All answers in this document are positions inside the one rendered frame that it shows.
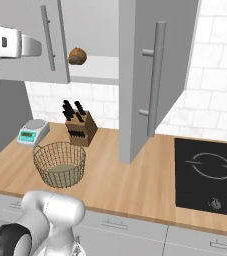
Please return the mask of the wooden knife block with knives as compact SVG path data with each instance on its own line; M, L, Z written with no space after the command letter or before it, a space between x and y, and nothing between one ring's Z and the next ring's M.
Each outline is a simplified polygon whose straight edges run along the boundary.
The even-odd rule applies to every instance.
M75 101L74 104L76 109L73 109L68 100L64 100L62 105L70 143L76 146L88 147L98 127L90 112L85 111L79 101Z

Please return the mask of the grey wall cabinet body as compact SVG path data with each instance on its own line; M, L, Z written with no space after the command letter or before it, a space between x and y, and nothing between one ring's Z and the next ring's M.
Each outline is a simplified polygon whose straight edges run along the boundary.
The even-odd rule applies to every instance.
M70 65L74 82L118 84L119 0L61 0L67 52L87 54L83 65Z

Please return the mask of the grey cabinet door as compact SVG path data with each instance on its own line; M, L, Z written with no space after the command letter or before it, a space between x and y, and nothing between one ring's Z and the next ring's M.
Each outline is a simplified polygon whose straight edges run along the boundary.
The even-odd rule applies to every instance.
M46 10L55 70L51 69L43 26ZM0 79L68 84L70 82L61 0L0 0L0 25L13 27L42 43L40 57L0 60Z
M151 137L148 117L157 21L166 22L156 128L184 91L200 0L119 0L119 160L129 164Z

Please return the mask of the black hob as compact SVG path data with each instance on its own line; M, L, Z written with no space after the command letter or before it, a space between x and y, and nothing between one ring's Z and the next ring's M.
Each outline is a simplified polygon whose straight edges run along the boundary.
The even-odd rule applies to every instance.
M176 206L227 215L227 143L175 138L174 149Z

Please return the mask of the black hob knob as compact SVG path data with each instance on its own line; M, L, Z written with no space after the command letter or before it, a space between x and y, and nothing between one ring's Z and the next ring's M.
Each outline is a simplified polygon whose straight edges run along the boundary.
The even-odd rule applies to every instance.
M210 202L210 206L214 209L214 210L220 210L221 209L221 203L217 198L214 198L211 202Z

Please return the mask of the grey tall panel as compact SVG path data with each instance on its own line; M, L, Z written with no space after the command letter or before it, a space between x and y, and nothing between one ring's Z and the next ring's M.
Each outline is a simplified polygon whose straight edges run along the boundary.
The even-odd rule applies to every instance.
M0 80L0 152L32 119L25 83Z

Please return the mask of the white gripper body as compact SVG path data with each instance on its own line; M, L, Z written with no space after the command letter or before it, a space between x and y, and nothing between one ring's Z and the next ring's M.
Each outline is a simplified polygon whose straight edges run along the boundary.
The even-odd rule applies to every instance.
M22 42L22 57L38 57L42 54L42 44L40 41L35 40L34 38L22 34L21 35Z

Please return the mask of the grey drawer front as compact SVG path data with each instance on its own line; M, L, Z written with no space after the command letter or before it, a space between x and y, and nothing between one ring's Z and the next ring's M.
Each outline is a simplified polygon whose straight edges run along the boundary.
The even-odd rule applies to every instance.
M9 203L22 204L20 197L0 194L0 223L14 223L22 215L22 209L14 209L9 207Z
M122 221L128 229L102 226L107 219ZM73 231L87 256L162 256L167 225L87 211Z
M227 256L210 242L227 244L227 236L170 226L163 256Z

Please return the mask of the brown round bread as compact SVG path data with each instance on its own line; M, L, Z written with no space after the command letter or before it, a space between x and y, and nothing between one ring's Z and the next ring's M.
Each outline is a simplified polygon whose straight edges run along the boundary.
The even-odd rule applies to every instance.
M75 47L68 56L68 62L70 65L82 65L87 60L87 54L86 52L81 49Z

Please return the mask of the grey and teal kitchen scale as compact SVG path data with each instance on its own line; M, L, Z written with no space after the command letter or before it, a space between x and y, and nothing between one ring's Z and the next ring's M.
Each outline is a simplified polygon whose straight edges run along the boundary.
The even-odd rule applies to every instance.
M19 131L17 144L35 147L49 133L49 123L42 119L29 120Z

